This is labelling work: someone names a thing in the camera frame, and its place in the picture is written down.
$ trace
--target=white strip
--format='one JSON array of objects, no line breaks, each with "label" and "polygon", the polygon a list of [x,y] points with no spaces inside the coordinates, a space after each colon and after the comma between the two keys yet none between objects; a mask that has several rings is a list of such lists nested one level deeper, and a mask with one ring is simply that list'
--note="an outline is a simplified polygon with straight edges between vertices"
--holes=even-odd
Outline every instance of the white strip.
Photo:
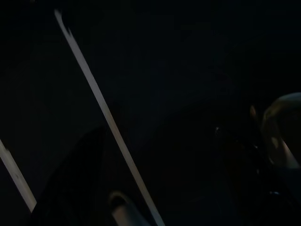
[{"label": "white strip", "polygon": [[0,157],[6,169],[8,170],[11,178],[13,179],[17,189],[19,190],[21,196],[23,197],[26,205],[28,206],[30,212],[32,212],[35,205],[37,204],[37,201],[34,198],[21,171],[19,170],[14,158],[11,156],[9,150],[5,148],[1,140],[0,140]]},{"label": "white strip", "polygon": [[95,98],[96,98],[103,114],[104,114],[104,117],[105,117],[107,123],[109,124],[109,127],[110,127],[110,129],[113,133],[113,136],[115,137],[115,140],[116,140],[116,142],[117,142],[117,144],[118,144],[118,146],[119,146],[119,148],[122,152],[122,155],[123,155],[128,167],[129,167],[129,169],[130,169],[130,171],[131,171],[131,173],[132,173],[132,175],[133,175],[133,177],[134,177],[134,179],[135,179],[135,181],[136,181],[136,183],[137,183],[137,185],[140,189],[140,192],[141,192],[142,196],[144,197],[144,200],[145,200],[146,204],[148,205],[148,207],[150,209],[150,212],[151,212],[152,216],[154,217],[154,219],[155,219],[158,226],[164,226],[164,222],[163,222],[163,220],[162,220],[162,218],[161,218],[161,216],[160,216],[153,200],[151,199],[151,196],[150,196],[150,194],[149,194],[149,192],[148,192],[148,190],[147,190],[147,188],[146,188],[146,186],[145,186],[145,184],[144,184],[144,182],[143,182],[143,180],[140,176],[140,173],[139,173],[139,171],[138,171],[138,169],[137,169],[137,167],[136,167],[136,165],[133,161],[133,158],[132,158],[130,152],[128,151],[128,148],[127,148],[127,146],[126,146],[126,144],[125,144],[125,142],[124,142],[124,140],[123,140],[123,138],[122,138],[122,136],[121,136],[121,134],[120,134],[120,132],[117,128],[117,125],[116,125],[116,123],[115,123],[115,121],[114,121],[114,119],[113,119],[113,117],[110,113],[110,110],[109,110],[109,108],[108,108],[108,106],[107,106],[107,104],[104,100],[104,97],[103,97],[103,95],[102,95],[102,93],[101,93],[101,91],[100,91],[100,89],[99,89],[99,87],[98,87],[91,71],[90,71],[90,68],[89,68],[88,64],[86,63],[86,60],[85,60],[84,56],[82,55],[82,53],[81,53],[81,51],[80,51],[73,35],[71,33],[70,29],[68,29],[69,32],[67,32],[67,30],[66,30],[66,28],[63,24],[63,21],[62,21],[62,15],[57,10],[55,10],[55,17],[57,19],[58,24],[61,27],[61,30],[62,30],[65,38],[67,39],[67,42],[69,43],[69,46],[70,46],[70,48],[71,48],[78,64],[79,64],[79,66],[81,67],[81,69],[82,69],[82,71],[83,71],[83,73],[84,73],[84,75],[85,75],[85,77],[86,77],[86,79],[87,79],[87,81],[90,85],[90,88],[91,88],[91,90],[92,90],[92,92],[93,92],[93,94],[94,94],[94,96],[95,96]]}]

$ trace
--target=dark background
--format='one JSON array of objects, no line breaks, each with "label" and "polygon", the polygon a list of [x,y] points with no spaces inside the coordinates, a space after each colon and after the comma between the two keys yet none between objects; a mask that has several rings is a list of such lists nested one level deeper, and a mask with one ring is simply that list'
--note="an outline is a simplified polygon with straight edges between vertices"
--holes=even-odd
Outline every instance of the dark background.
[{"label": "dark background", "polygon": [[[55,8],[166,225],[242,224],[214,129],[223,125],[254,139],[250,104],[263,110],[299,90],[299,7],[256,0],[2,7],[0,138],[37,199],[79,139],[106,127]],[[105,191],[122,190],[145,209],[112,138],[104,153]],[[29,213],[2,163],[0,180],[1,219],[18,225]]]}]

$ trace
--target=white line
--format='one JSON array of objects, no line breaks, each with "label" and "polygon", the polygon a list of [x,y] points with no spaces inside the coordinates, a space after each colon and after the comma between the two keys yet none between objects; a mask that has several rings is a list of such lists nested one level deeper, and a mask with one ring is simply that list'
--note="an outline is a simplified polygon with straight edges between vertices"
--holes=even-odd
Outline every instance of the white line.
[{"label": "white line", "polygon": [[34,198],[14,158],[10,154],[9,150],[5,148],[1,140],[0,140],[0,157],[6,169],[8,170],[11,178],[13,179],[17,189],[19,190],[22,198],[24,199],[27,207],[29,208],[30,212],[32,212],[35,205],[37,204],[37,201]]},{"label": "white line", "polygon": [[96,98],[103,114],[104,114],[104,117],[105,117],[107,123],[109,124],[109,127],[110,127],[110,129],[113,133],[113,136],[115,137],[115,140],[116,140],[116,142],[117,142],[117,144],[118,144],[118,146],[119,146],[119,148],[122,152],[122,155],[123,155],[128,167],[129,167],[129,169],[130,169],[130,171],[131,171],[131,173],[132,173],[132,175],[133,175],[133,177],[134,177],[134,179],[135,179],[135,181],[136,181],[136,183],[137,183],[137,185],[140,189],[140,192],[141,192],[142,196],[144,197],[144,200],[145,200],[147,206],[150,209],[150,212],[151,212],[152,216],[154,217],[154,220],[156,221],[158,226],[164,226],[164,222],[163,222],[163,220],[162,220],[162,218],[161,218],[161,216],[160,216],[153,200],[151,199],[151,196],[150,196],[150,194],[149,194],[149,192],[148,192],[148,190],[147,190],[147,188],[146,188],[146,186],[145,186],[145,184],[144,184],[144,182],[143,182],[143,180],[140,176],[140,173],[139,173],[139,171],[138,171],[138,169],[137,169],[137,167],[136,167],[136,165],[133,161],[133,158],[132,158],[130,152],[128,151],[128,148],[127,148],[127,146],[126,146],[126,144],[125,144],[125,142],[124,142],[124,140],[123,140],[123,138],[122,138],[122,136],[121,136],[121,134],[120,134],[120,132],[117,128],[117,125],[116,125],[116,123],[115,123],[115,121],[114,121],[114,119],[113,119],[113,117],[110,113],[110,110],[109,110],[109,108],[108,108],[108,106],[107,106],[107,104],[104,100],[104,97],[103,97],[103,95],[102,95],[102,93],[101,93],[101,91],[100,91],[100,89],[99,89],[99,87],[98,87],[91,71],[90,71],[90,68],[89,68],[88,64],[86,63],[86,60],[85,60],[84,56],[82,55],[82,53],[79,49],[79,46],[77,45],[70,29],[68,29],[69,32],[67,32],[67,30],[66,30],[66,28],[63,24],[63,21],[62,21],[62,15],[57,10],[55,10],[55,17],[57,19],[58,24],[61,27],[61,30],[62,30],[65,38],[67,39],[67,42],[69,43],[69,46],[70,46],[70,48],[71,48],[78,64],[79,64],[79,66],[81,67],[81,69],[82,69],[82,71],[83,71],[83,73],[84,73],[84,75],[85,75],[85,77],[86,77],[86,79],[87,79],[87,81],[90,85],[90,88],[91,88],[91,90],[92,90],[92,92],[93,92],[93,94],[94,94],[94,96],[95,96],[95,98]]}]

